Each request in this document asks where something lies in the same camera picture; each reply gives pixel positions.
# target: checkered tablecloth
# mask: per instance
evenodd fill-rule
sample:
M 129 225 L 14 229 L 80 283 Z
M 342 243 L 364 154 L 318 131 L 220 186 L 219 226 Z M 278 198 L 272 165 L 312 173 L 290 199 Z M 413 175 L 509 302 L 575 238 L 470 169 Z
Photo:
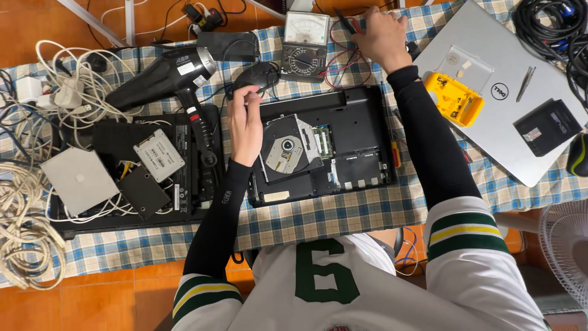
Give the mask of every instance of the checkered tablecloth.
M 480 1 L 479 4 L 514 31 L 511 13 L 516 2 L 495 0 Z M 423 50 L 457 12 L 462 3 L 461 0 L 458 0 L 452 3 L 400 10 L 401 15 L 406 15 L 409 18 L 407 40 L 415 41 L 419 49 Z M 365 28 L 365 22 L 361 21 L 360 23 Z M 261 60 L 274 61 L 279 64 L 283 27 L 271 27 L 255 31 L 255 33 L 259 37 Z M 334 27 L 333 37 L 342 44 L 350 45 L 346 41 L 349 38 L 349 33 L 343 30 L 340 24 Z M 341 50 L 330 42 L 329 59 Z M 140 52 L 144 68 L 162 50 L 143 47 Z M 127 49 L 119 53 L 131 68 L 136 67 L 137 54 L 136 49 Z M 336 66 L 339 68 L 345 66 L 349 54 L 339 57 Z M 66 67 L 71 67 L 73 64 L 67 58 L 64 59 L 64 63 Z M 132 75 L 129 72 L 122 71 L 120 63 L 116 62 L 115 66 L 116 68 L 109 68 L 103 75 L 107 81 L 111 84 L 118 84 L 116 77 L 122 82 L 131 78 Z M 227 82 L 232 82 L 248 66 L 250 66 L 249 63 L 219 63 L 219 71 L 206 86 L 198 90 L 198 98 L 203 100 L 223 85 L 221 74 L 225 75 Z M 7 71 L 13 78 L 24 75 L 45 75 L 40 64 L 21 65 L 7 69 Z M 372 76 L 367 84 L 381 86 L 386 96 L 388 111 L 394 110 L 396 101 L 392 89 L 387 85 L 385 73 L 377 64 L 360 62 L 351 66 L 342 77 L 340 85 L 343 87 L 358 85 L 367 78 L 369 71 L 372 72 Z M 339 78 L 341 76 L 338 76 L 337 72 L 330 73 L 331 81 L 337 81 Z M 275 92 L 281 100 L 317 95 L 331 90 L 326 83 L 302 84 L 286 81 L 281 81 L 275 88 Z M 221 106 L 222 98 L 222 93 L 219 93 L 206 104 Z M 264 102 L 271 102 L 270 93 L 265 94 Z M 177 100 L 163 100 L 147 105 L 143 115 L 170 113 L 178 109 L 179 106 Z M 226 109 L 223 110 L 222 123 L 225 157 L 227 157 L 230 152 L 230 139 L 226 129 L 224 111 Z M 404 137 L 400 122 L 394 116 L 392 118 L 393 130 L 398 136 Z M 557 159 L 538 185 L 528 188 L 518 183 L 504 169 L 488 159 L 464 136 L 459 133 L 455 133 L 455 136 L 459 144 L 467 150 L 473 159 L 470 169 L 492 212 L 527 210 L 588 197 L 588 179 L 573 177 L 565 170 L 567 152 Z M 427 209 L 423 191 L 406 147 L 402 144 L 399 144 L 399 147 L 403 163 L 397 171 L 399 178 L 397 185 L 257 209 L 253 209 L 245 201 L 241 207 L 235 249 L 246 250 L 262 246 L 292 244 L 424 222 Z M 9 157 L 13 150 L 13 145 L 5 136 L 0 141 L 0 155 Z M 136 268 L 184 259 L 197 228 L 197 226 L 175 226 L 77 236 L 67 242 L 66 276 Z M 9 286 L 9 283 L 6 278 L 0 275 L 0 287 L 3 286 Z

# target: hand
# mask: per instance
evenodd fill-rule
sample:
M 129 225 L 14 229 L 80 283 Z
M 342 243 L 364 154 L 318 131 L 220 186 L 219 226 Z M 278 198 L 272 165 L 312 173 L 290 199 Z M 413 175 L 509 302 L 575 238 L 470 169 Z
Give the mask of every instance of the hand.
M 259 86 L 246 86 L 235 91 L 233 101 L 227 106 L 230 140 L 237 163 L 251 167 L 261 151 L 263 125 L 259 117 L 261 98 L 257 95 Z
M 406 52 L 406 16 L 398 19 L 393 12 L 382 14 L 373 6 L 365 18 L 366 33 L 351 36 L 359 50 L 380 64 L 387 74 L 412 65 L 412 58 Z

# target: black hair dryer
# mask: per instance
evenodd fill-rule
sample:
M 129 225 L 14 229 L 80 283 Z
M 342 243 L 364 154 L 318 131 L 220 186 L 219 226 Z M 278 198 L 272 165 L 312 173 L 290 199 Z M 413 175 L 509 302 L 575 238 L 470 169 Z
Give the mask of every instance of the black hair dryer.
M 205 167 L 216 164 L 212 128 L 202 118 L 196 90 L 216 72 L 216 62 L 204 47 L 182 47 L 163 53 L 137 76 L 106 96 L 106 102 L 127 111 L 164 98 L 177 97 L 190 118 Z

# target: multimeter dial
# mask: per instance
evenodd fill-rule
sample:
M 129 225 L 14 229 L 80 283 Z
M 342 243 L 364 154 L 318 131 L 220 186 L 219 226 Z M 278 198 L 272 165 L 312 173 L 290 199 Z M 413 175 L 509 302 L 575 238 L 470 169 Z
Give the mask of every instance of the multimeter dial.
M 318 66 L 316 57 L 311 56 L 305 48 L 294 50 L 288 57 L 288 63 L 290 63 L 290 70 L 299 75 L 309 75 Z

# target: silver laptop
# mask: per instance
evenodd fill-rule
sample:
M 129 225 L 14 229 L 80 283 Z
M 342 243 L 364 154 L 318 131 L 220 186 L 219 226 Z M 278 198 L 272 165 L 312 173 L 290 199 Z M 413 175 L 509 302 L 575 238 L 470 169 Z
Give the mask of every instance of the silver laptop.
M 481 93 L 485 105 L 477 120 L 470 127 L 457 129 L 529 187 L 539 182 L 572 139 L 536 157 L 513 123 L 550 98 L 561 99 L 582 127 L 588 121 L 565 74 L 528 51 L 514 33 L 474 0 L 463 4 L 415 64 L 423 80 L 440 71 Z M 529 67 L 537 68 L 517 103 Z

